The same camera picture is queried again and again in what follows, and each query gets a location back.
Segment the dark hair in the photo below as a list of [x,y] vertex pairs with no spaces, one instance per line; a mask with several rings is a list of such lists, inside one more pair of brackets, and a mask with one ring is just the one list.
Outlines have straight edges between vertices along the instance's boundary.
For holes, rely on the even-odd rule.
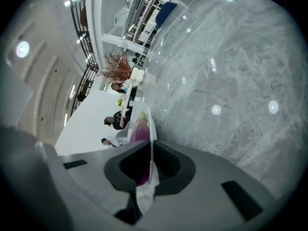
[[[111,88],[112,88],[112,86],[115,85],[115,84],[122,85],[122,83],[112,83],[112,84],[111,84]],[[119,92],[119,93],[126,93],[126,92],[125,92],[124,90],[122,90],[122,89],[120,89],[120,90],[115,90],[115,91],[117,91],[117,92]]]
[[106,117],[105,120],[104,120],[104,125],[111,126],[111,122],[107,121],[107,117]]

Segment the blue chair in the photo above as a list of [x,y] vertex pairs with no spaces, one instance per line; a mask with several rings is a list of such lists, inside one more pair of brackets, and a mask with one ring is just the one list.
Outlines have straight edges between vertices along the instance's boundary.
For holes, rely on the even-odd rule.
[[171,14],[171,12],[174,10],[176,6],[177,4],[173,2],[166,2],[162,6],[155,19],[158,29],[162,26],[164,21],[168,18],[168,16]]

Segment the marble wall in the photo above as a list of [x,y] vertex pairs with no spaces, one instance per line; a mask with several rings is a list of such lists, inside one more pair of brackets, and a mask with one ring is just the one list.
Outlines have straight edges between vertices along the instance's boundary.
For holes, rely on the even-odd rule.
[[270,0],[183,2],[144,67],[158,139],[221,155],[279,198],[307,164],[307,43]]

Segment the black metal railing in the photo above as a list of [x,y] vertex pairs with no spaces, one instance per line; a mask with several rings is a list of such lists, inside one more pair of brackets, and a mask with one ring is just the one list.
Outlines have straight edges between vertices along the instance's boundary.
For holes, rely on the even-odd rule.
[[86,13],[86,0],[70,0],[70,9],[72,13],[75,30],[77,33],[77,40],[82,47],[87,63],[87,68],[82,76],[82,79],[76,91],[73,108],[71,112],[72,115],[73,112],[78,108],[80,103],[89,94],[90,88],[93,85],[95,75],[97,74],[99,68],[96,63],[89,34],[87,13]]

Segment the dried plant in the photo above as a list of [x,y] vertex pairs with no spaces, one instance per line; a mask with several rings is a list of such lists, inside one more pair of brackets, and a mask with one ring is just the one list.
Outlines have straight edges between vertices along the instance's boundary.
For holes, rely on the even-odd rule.
[[106,77],[113,83],[123,83],[130,78],[132,69],[130,68],[126,54],[108,53],[104,55],[107,67],[99,70],[98,76]]

